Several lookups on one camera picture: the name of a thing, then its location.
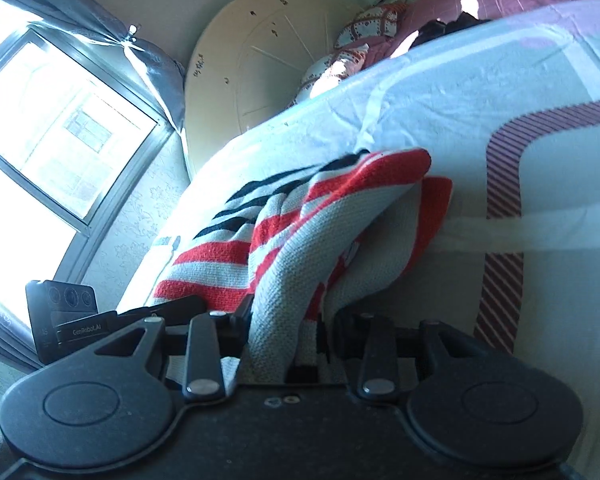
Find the red black white striped sweater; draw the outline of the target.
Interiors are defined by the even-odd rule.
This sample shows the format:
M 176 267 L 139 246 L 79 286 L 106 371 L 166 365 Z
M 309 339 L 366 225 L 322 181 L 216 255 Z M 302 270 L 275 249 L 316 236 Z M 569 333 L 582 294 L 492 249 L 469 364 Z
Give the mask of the red black white striped sweater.
M 440 230 L 453 183 L 422 148 L 359 151 L 246 183 L 185 244 L 153 304 L 197 296 L 211 310 L 251 304 L 240 374 L 274 384 L 305 366 L 334 380 L 336 313 L 411 270 Z

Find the black clothes on bed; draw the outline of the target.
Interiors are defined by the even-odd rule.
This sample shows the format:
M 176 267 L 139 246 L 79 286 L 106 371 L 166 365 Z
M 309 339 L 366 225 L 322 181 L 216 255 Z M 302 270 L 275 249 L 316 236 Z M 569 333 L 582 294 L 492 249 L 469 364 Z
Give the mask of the black clothes on bed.
M 412 48 L 489 22 L 488 18 L 482 20 L 481 18 L 475 18 L 467 12 L 462 12 L 456 20 L 450 22 L 442 22 L 440 20 L 429 21 L 418 30 L 417 37 L 412 43 Z

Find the near patterned pillow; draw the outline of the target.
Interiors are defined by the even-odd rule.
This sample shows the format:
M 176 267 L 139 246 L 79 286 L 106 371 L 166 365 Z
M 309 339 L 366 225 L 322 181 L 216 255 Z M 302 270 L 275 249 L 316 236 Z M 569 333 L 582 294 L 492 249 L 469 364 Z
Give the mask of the near patterned pillow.
M 310 66 L 301 78 L 298 91 L 288 106 L 314 99 L 339 86 L 347 78 L 360 72 L 365 64 L 367 44 L 344 48 L 324 56 Z

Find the patterned pillow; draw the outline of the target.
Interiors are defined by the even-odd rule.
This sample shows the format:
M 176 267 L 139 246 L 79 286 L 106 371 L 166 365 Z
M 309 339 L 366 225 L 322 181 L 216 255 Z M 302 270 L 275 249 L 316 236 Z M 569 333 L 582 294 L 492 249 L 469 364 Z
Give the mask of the patterned pillow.
M 356 14 L 352 21 L 341 29 L 334 49 L 347 48 L 370 38 L 393 38 L 399 31 L 407 9 L 406 2 L 398 1 L 372 6 Z
M 301 78 L 298 91 L 288 106 L 314 99 L 339 86 L 347 78 L 360 72 L 365 64 L 367 44 L 344 48 L 324 56 L 310 66 Z

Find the cream round headboard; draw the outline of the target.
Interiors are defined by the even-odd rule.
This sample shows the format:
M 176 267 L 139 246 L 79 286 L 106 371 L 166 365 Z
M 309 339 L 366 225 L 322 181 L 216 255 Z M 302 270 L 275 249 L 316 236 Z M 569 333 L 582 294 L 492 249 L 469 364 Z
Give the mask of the cream round headboard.
M 332 52 L 362 6 L 353 0 L 233 0 L 189 60 L 183 152 L 189 174 L 286 108 L 306 70 Z

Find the light blue patterned bedsheet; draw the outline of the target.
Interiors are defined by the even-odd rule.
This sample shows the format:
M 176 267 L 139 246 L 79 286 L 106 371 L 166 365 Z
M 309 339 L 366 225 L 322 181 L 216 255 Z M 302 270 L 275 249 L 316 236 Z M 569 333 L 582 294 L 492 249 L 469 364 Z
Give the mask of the light blue patterned bedsheet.
M 186 250 L 243 185 L 419 149 L 451 182 L 441 230 L 400 273 L 425 189 L 374 207 L 318 318 L 374 298 L 400 322 L 440 318 L 556 375 L 584 405 L 570 463 L 600 479 L 600 0 L 434 40 L 231 140 L 194 175 L 120 309 L 192 292 L 201 268 Z

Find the far patterned pillow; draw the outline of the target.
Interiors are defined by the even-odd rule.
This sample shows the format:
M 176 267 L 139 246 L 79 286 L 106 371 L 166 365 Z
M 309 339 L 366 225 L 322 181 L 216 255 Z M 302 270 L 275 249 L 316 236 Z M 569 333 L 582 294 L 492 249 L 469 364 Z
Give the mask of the far patterned pillow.
M 372 6 L 356 14 L 352 21 L 341 29 L 334 49 L 347 48 L 370 38 L 393 38 L 399 31 L 407 9 L 406 2 L 398 1 Z

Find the grey curtain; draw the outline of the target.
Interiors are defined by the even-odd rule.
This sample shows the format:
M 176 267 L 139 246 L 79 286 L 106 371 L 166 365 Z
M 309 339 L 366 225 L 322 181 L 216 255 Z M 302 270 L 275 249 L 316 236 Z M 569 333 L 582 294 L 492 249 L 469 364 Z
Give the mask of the grey curtain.
M 35 27 L 55 29 L 82 44 L 120 50 L 174 130 L 185 119 L 184 70 L 151 42 L 138 38 L 95 0 L 0 0 L 30 16 Z

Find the window with metal frame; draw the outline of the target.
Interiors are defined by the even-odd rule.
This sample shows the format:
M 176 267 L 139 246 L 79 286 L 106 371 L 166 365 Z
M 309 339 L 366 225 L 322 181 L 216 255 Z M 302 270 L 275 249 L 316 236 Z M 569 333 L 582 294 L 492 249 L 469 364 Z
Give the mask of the window with metal frame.
M 173 130 L 40 18 L 0 2 L 0 359 L 34 367 L 24 288 L 84 278 Z

